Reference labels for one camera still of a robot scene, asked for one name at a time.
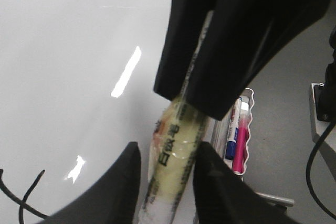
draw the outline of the blue marker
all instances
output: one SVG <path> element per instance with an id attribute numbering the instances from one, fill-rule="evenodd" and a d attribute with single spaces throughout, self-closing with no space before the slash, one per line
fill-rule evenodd
<path id="1" fill-rule="evenodd" d="M 242 98 L 239 97 L 236 100 L 232 110 L 229 134 L 227 136 L 225 158 L 230 160 L 232 160 L 235 156 L 236 143 L 238 137 L 238 123 L 241 107 L 242 107 Z"/>

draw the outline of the black wire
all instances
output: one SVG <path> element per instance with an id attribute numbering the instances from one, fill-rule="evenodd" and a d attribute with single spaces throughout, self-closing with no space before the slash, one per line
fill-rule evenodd
<path id="1" fill-rule="evenodd" d="M 36 179 L 34 180 L 34 182 L 32 183 L 32 185 L 29 187 L 28 191 L 26 192 L 26 194 L 23 196 L 22 202 L 26 202 L 29 195 L 32 193 L 32 191 L 34 190 L 34 188 L 37 186 L 37 183 L 40 181 L 42 175 L 44 174 L 45 170 L 43 170 L 42 172 L 40 172 Z M 20 224 L 25 224 L 23 221 L 23 209 L 24 207 L 22 205 L 20 205 L 19 208 L 19 223 Z"/>
<path id="2" fill-rule="evenodd" d="M 23 208 L 25 208 L 26 210 L 28 210 L 29 212 L 31 212 L 33 215 L 36 215 L 42 219 L 46 219 L 48 216 L 42 214 L 41 212 L 37 211 L 36 209 L 32 208 L 30 205 L 28 205 L 27 203 L 23 202 L 22 200 L 20 200 L 18 197 L 16 197 L 7 187 L 6 185 L 3 183 L 2 181 L 2 173 L 4 172 L 3 169 L 0 169 L 0 189 L 5 193 L 5 195 L 7 195 L 12 201 L 14 201 L 15 203 L 19 204 L 20 206 L 23 206 Z"/>
<path id="3" fill-rule="evenodd" d="M 315 200 L 315 202 L 319 205 L 320 208 L 322 208 L 322 210 L 324 212 L 326 212 L 331 218 L 333 218 L 334 220 L 336 220 L 336 215 L 333 214 L 321 201 L 320 199 L 317 197 L 312 183 L 311 183 L 311 166 L 313 163 L 313 160 L 316 156 L 317 151 L 319 150 L 319 148 L 321 147 L 321 145 L 323 144 L 324 140 L 327 138 L 327 136 L 329 135 L 329 133 L 332 131 L 332 129 L 335 127 L 336 125 L 336 118 L 334 118 L 330 124 L 328 125 L 328 127 L 326 128 L 326 130 L 323 132 L 323 134 L 321 135 L 321 137 L 319 138 L 319 140 L 316 142 L 313 150 L 311 151 L 309 158 L 308 158 L 308 162 L 307 162 L 307 167 L 306 167 L 306 182 L 307 182 L 307 186 L 309 189 L 309 192 L 311 194 L 311 196 L 313 197 L 313 199 Z"/>

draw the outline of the gray floor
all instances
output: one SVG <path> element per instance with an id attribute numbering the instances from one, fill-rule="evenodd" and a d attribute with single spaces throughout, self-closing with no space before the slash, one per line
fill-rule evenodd
<path id="1" fill-rule="evenodd" d="M 255 91 L 255 107 L 244 181 L 256 191 L 293 198 L 296 204 L 288 215 L 306 224 L 335 223 L 313 201 L 305 180 L 313 148 L 308 89 L 310 83 L 324 81 L 332 61 L 328 39 L 335 25 L 333 0 L 325 18 L 287 45 L 249 85 Z M 336 212 L 336 183 L 320 154 L 312 181 L 321 201 Z"/>

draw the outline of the marker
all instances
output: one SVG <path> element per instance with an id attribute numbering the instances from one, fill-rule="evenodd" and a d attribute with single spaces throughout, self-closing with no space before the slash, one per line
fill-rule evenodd
<path id="1" fill-rule="evenodd" d="M 232 163 L 232 170 L 236 173 L 243 172 L 243 163 L 244 163 L 244 149 L 246 144 L 246 137 L 248 136 L 247 125 L 250 120 L 249 118 L 249 105 L 248 97 L 241 97 L 241 109 L 239 117 L 239 128 L 238 128 L 238 138 L 236 144 L 235 157 Z"/>
<path id="2" fill-rule="evenodd" d="M 229 160 L 232 160 L 235 156 L 236 143 L 238 137 L 238 122 L 241 106 L 242 106 L 242 98 L 238 97 L 232 110 L 229 134 L 227 137 L 225 158 Z"/>

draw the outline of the pink marker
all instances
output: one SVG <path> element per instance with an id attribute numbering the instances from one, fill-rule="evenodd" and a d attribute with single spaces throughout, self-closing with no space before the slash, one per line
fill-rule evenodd
<path id="1" fill-rule="evenodd" d="M 236 144 L 235 157 L 233 158 L 232 170 L 236 173 L 243 172 L 243 164 L 244 164 L 244 150 L 246 139 L 248 137 L 248 129 L 247 125 L 249 123 L 249 105 L 248 105 L 248 97 L 241 97 L 241 109 L 240 109 L 240 117 L 239 117 L 239 129 L 238 129 L 238 137 Z"/>

